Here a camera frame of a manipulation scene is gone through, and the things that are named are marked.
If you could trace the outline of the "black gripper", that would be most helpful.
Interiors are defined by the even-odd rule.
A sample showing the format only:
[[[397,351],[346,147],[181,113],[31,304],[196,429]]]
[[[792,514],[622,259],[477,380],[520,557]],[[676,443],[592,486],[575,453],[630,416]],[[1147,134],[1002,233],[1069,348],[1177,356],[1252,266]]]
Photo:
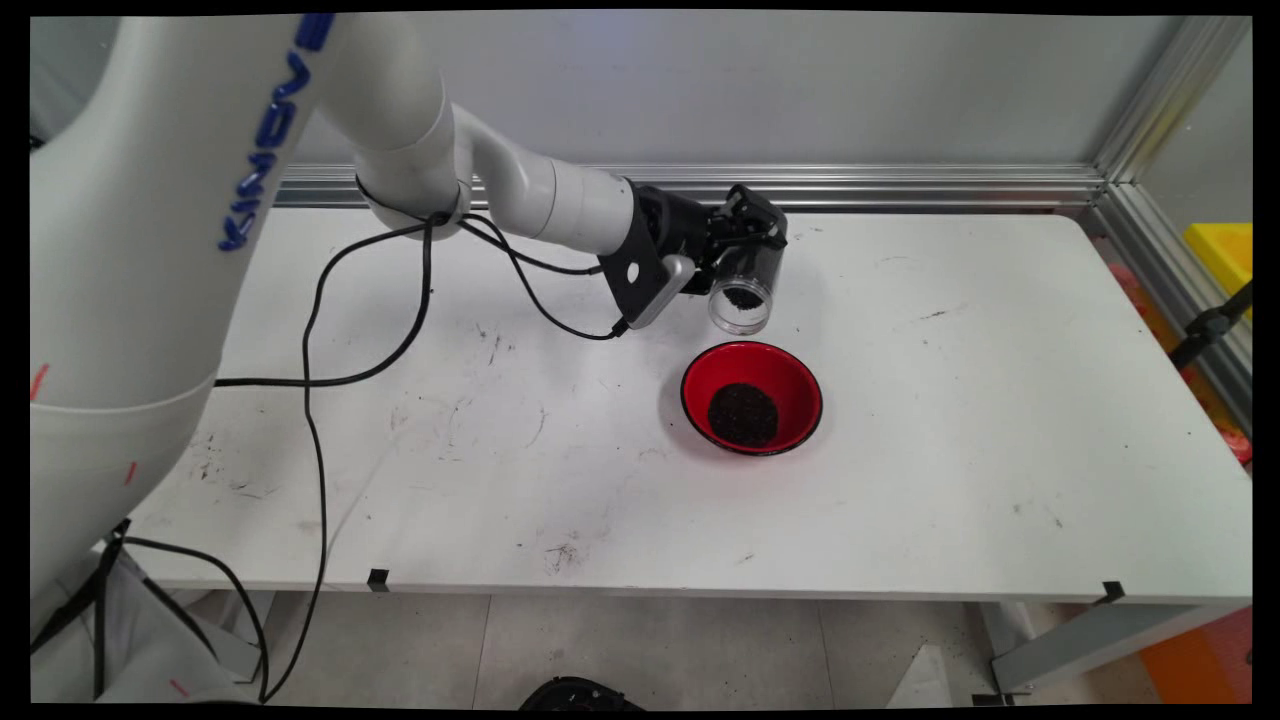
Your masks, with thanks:
[[[733,249],[785,251],[785,213],[745,184],[730,188],[712,209],[650,184],[628,184],[634,197],[628,260],[639,264],[675,255],[696,269],[687,293],[708,296],[716,283],[717,254]]]

